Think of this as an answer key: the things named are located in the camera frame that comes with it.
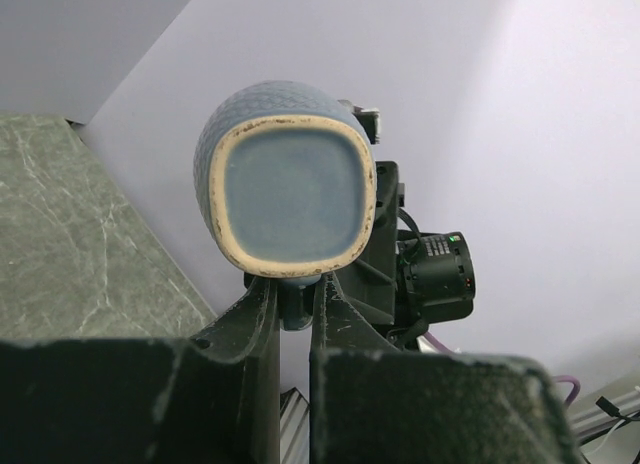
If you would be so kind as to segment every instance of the purple cable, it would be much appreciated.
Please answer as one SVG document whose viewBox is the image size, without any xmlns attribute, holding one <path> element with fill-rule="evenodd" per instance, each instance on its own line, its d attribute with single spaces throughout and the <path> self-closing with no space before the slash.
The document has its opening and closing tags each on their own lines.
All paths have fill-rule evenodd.
<svg viewBox="0 0 640 464">
<path fill-rule="evenodd" d="M 438 339 L 436 339 L 436 336 L 434 336 L 430 332 L 425 332 L 424 338 L 427 340 L 429 344 L 433 346 L 433 348 L 436 351 L 440 351 L 443 354 L 454 354 L 454 352 L 451 349 L 449 349 L 447 346 L 442 344 Z"/>
<path fill-rule="evenodd" d="M 576 398 L 578 397 L 578 394 L 580 394 L 580 387 L 581 387 L 580 381 L 573 376 L 555 376 L 553 380 L 558 383 L 567 382 L 569 384 L 573 384 L 573 389 L 571 389 L 571 392 L 569 393 L 567 398 L 564 400 L 565 406 L 569 407 L 573 403 L 573 401 L 576 400 Z"/>
<path fill-rule="evenodd" d="M 424 338 L 427 340 L 427 342 L 429 344 L 431 344 L 433 346 L 433 348 L 436 351 L 442 352 L 443 354 L 455 354 L 451 349 L 449 349 L 447 346 L 445 346 L 444 344 L 442 344 L 437 338 L 436 336 L 434 336 L 433 334 L 431 334 L 430 332 L 426 332 L 424 334 Z M 568 384 L 573 384 L 573 389 L 571 389 L 571 392 L 569 393 L 569 395 L 567 396 L 567 398 L 564 401 L 565 406 L 569 407 L 573 401 L 576 400 L 576 398 L 578 397 L 578 394 L 580 394 L 580 381 L 573 376 L 567 376 L 567 375 L 563 375 L 563 376 L 555 376 L 553 378 L 553 380 L 556 383 L 568 383 Z"/>
</svg>

